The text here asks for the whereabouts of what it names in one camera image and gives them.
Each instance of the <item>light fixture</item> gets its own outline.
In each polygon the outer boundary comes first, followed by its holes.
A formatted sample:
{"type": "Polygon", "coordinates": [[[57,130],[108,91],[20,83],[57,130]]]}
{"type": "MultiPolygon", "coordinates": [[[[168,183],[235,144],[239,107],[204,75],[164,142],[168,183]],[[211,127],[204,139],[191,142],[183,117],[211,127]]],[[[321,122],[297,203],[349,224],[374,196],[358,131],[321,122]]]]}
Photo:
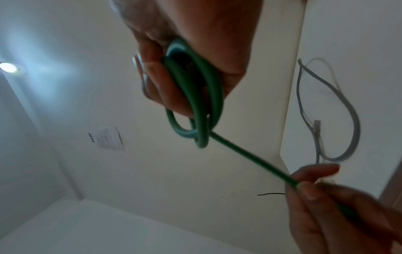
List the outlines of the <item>light fixture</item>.
{"type": "Polygon", "coordinates": [[[18,67],[10,63],[0,63],[0,69],[8,73],[16,73],[19,71],[18,67]]]}

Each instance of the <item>taut green cord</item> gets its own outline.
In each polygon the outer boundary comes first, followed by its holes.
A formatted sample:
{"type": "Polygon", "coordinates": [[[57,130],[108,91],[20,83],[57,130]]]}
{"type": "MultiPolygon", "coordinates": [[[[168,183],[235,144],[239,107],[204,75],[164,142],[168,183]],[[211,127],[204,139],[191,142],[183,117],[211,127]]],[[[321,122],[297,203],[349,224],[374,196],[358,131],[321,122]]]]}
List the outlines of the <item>taut green cord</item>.
{"type": "MultiPolygon", "coordinates": [[[[263,167],[267,171],[273,173],[293,188],[296,188],[298,184],[296,180],[283,173],[272,164],[222,138],[212,131],[222,115],[224,96],[218,73],[210,63],[194,52],[183,39],[179,38],[174,40],[169,46],[166,57],[163,59],[163,64],[168,69],[176,85],[179,86],[185,97],[188,99],[194,114],[194,119],[190,119],[192,130],[185,130],[178,124],[173,112],[166,109],[170,125],[178,135],[184,138],[194,139],[199,148],[205,148],[208,145],[209,137],[211,137],[224,146],[263,167]],[[197,88],[190,75],[180,65],[180,62],[175,60],[178,59],[180,55],[189,56],[204,78],[205,84],[208,87],[211,102],[209,117],[206,111],[207,107],[203,102],[199,88],[197,88]]],[[[339,208],[348,217],[358,218],[353,210],[343,206],[339,206],[339,208]]]]}

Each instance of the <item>gray cord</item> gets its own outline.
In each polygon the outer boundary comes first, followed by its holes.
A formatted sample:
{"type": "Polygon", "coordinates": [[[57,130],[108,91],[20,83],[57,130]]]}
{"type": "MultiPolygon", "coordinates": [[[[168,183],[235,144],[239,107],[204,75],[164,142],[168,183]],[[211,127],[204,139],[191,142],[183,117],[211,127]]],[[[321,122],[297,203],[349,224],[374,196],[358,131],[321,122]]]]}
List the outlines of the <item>gray cord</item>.
{"type": "Polygon", "coordinates": [[[352,106],[352,104],[345,98],[345,96],[339,91],[337,90],[333,85],[331,85],[329,82],[327,82],[326,80],[320,78],[319,76],[317,76],[314,72],[312,72],[309,68],[307,68],[306,66],[304,66],[302,64],[302,60],[298,59],[297,63],[300,66],[300,70],[299,70],[299,76],[297,78],[297,85],[296,85],[296,96],[297,96],[297,102],[299,103],[299,110],[300,110],[300,115],[301,118],[303,119],[303,121],[305,122],[305,124],[307,125],[307,127],[309,128],[311,134],[313,135],[313,139],[314,139],[314,144],[315,144],[315,163],[318,164],[320,162],[320,156],[325,159],[328,160],[330,162],[341,162],[344,160],[347,160],[348,158],[350,158],[352,156],[352,154],[355,152],[357,145],[359,144],[359,140],[360,140],[360,121],[359,121],[359,116],[356,113],[355,108],[352,106]],[[352,117],[352,121],[353,121],[353,135],[352,135],[352,140],[348,146],[348,148],[346,149],[346,151],[341,154],[338,157],[335,158],[330,158],[328,156],[326,156],[324,154],[324,149],[321,147],[321,143],[320,143],[320,128],[319,128],[319,121],[315,121],[314,122],[314,126],[311,126],[309,124],[309,122],[306,119],[306,116],[304,115],[304,111],[303,111],[303,106],[302,106],[302,101],[300,100],[300,79],[302,78],[302,73],[303,70],[306,71],[308,74],[310,74],[311,76],[313,76],[313,78],[319,80],[321,83],[323,83],[324,85],[326,85],[329,89],[331,89],[331,91],[338,97],[338,99],[345,105],[346,109],[349,111],[350,116],[352,117]]]}

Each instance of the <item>recessed light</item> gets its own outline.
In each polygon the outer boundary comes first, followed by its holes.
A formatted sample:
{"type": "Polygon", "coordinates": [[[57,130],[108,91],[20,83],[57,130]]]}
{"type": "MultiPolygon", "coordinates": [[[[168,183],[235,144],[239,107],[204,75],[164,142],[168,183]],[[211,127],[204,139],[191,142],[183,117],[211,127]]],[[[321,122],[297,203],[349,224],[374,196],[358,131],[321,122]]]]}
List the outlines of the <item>recessed light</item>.
{"type": "Polygon", "coordinates": [[[8,72],[8,73],[16,73],[16,72],[18,72],[18,67],[17,66],[15,66],[13,64],[10,64],[10,63],[6,63],[6,62],[0,63],[0,69],[2,71],[8,72]]]}

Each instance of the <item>skin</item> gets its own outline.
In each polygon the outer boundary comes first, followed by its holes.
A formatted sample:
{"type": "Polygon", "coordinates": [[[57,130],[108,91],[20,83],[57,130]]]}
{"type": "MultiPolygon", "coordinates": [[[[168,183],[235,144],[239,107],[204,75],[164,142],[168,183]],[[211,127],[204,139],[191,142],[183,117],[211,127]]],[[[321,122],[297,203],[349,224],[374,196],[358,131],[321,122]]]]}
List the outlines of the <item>skin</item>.
{"type": "Polygon", "coordinates": [[[402,243],[402,214],[348,187],[317,183],[336,174],[339,165],[303,167],[292,177],[301,183],[286,187],[290,229],[304,254],[390,254],[393,241],[402,243]],[[336,203],[356,211],[350,221],[336,203]]]}
{"type": "MultiPolygon", "coordinates": [[[[135,59],[144,95],[182,115],[193,113],[162,65],[170,42],[182,37],[217,68],[225,97],[244,77],[262,0],[112,0],[139,45],[135,59]]],[[[207,91],[203,95],[208,100],[207,91]]]]}

